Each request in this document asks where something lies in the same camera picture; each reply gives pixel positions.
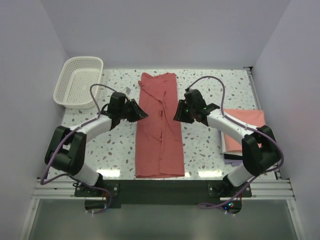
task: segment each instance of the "pink folded cloth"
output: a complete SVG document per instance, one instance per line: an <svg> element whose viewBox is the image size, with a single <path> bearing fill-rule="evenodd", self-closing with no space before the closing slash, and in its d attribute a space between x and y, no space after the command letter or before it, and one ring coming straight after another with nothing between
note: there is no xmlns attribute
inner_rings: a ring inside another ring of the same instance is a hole
<svg viewBox="0 0 320 240"><path fill-rule="evenodd" d="M174 73L138 81L139 106L149 117L137 122L135 142L136 178L170 178L185 175L181 124L174 121L178 106Z"/></svg>
<svg viewBox="0 0 320 240"><path fill-rule="evenodd" d="M251 125L262 127L266 124L265 114L262 110L225 109L227 114ZM224 134L225 149L227 152L242 152L242 147L233 138Z"/></svg>

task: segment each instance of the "plastic basket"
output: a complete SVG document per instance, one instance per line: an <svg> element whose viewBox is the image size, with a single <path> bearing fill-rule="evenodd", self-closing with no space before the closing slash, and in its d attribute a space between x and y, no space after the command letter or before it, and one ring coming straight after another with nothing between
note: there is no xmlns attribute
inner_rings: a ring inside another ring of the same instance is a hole
<svg viewBox="0 0 320 240"><path fill-rule="evenodd" d="M95 105L90 95L90 86L102 80L103 61L93 56L77 56L67 60L56 83L53 99L68 109L88 109ZM98 97L99 87L92 88Z"/></svg>

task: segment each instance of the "red garment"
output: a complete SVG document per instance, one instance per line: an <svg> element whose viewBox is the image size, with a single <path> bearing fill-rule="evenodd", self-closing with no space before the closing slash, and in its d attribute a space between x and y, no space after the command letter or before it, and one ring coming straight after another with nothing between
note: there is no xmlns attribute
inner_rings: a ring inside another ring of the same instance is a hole
<svg viewBox="0 0 320 240"><path fill-rule="evenodd" d="M174 73L143 73L139 106L149 117L136 127L136 178L171 178L185 175L181 124L174 121L178 107Z"/></svg>

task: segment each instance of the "gray floor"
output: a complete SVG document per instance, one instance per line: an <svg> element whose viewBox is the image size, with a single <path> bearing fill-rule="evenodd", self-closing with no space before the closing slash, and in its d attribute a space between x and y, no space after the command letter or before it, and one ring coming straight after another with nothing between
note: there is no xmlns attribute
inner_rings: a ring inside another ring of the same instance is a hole
<svg viewBox="0 0 320 240"><path fill-rule="evenodd" d="M286 201L246 201L235 217L196 206L123 205L85 215L83 200L42 200L33 240L294 240Z"/></svg>

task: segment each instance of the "speckled table surface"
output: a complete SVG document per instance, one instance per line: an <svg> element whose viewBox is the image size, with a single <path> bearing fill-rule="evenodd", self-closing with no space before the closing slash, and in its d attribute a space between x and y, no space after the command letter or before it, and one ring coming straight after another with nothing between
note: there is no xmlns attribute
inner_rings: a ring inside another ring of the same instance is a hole
<svg viewBox="0 0 320 240"><path fill-rule="evenodd" d="M110 86L119 92L131 89L130 97L139 101L140 87L138 80L142 73L156 76L164 73L175 73L177 78L178 99L182 99L185 88L197 78L212 75L220 78L226 86L224 107L226 109L256 109L254 94L245 70L208 70L208 69L105 69L102 84ZM195 86L200 90L207 104L220 105L222 88L213 79L203 79ZM98 103L103 106L109 101L110 90L102 88ZM62 125L71 127L92 118L97 109L66 109ZM220 180L231 172L234 167L224 164L221 138L214 128L200 123L181 123L184 177L166 178L174 180ZM86 164L100 172L104 179L135 179L135 139L136 123L122 120L112 131L103 133L86 145ZM48 178L62 172L50 169ZM274 180L273 172L261 175L259 178Z"/></svg>

